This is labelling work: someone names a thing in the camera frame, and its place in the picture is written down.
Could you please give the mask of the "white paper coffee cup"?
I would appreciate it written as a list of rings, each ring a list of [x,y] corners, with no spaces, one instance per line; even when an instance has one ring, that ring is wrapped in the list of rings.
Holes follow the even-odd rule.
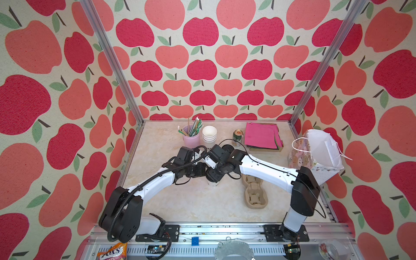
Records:
[[[211,181],[209,181],[209,180],[208,180],[207,182],[208,182],[208,185],[209,185],[209,186],[212,186],[212,187],[216,187],[216,186],[218,186],[218,184],[219,184],[219,183],[217,183],[217,182],[211,182]]]

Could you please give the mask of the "white patterned paper gift bag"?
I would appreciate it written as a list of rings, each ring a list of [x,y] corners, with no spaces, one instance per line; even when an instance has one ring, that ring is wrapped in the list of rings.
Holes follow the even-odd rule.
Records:
[[[351,160],[342,153],[333,137],[322,130],[307,130],[302,137],[292,142],[291,147],[289,167],[299,170],[303,166],[310,169],[319,185],[344,169],[342,158]]]

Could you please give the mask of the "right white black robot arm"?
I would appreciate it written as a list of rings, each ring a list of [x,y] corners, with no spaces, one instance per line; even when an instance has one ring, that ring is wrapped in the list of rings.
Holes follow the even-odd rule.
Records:
[[[314,215],[317,204],[320,204],[319,185],[311,170],[303,166],[300,169],[281,167],[255,158],[247,151],[229,151],[227,147],[229,145],[214,145],[201,156],[208,167],[208,181],[217,183],[226,174],[244,174],[272,183],[291,194],[290,208],[277,235],[283,241],[296,241],[304,221]]]

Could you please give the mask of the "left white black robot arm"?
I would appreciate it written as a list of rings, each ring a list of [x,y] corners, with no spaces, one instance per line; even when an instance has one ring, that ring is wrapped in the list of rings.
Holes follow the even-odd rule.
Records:
[[[203,145],[194,149],[183,146],[175,157],[146,181],[130,188],[117,187],[99,219],[99,227],[107,231],[107,240],[126,243],[139,235],[163,238],[165,221],[154,214],[143,217],[143,206],[164,188],[174,184],[180,178],[181,171],[200,166],[199,161],[207,153],[208,149]]]

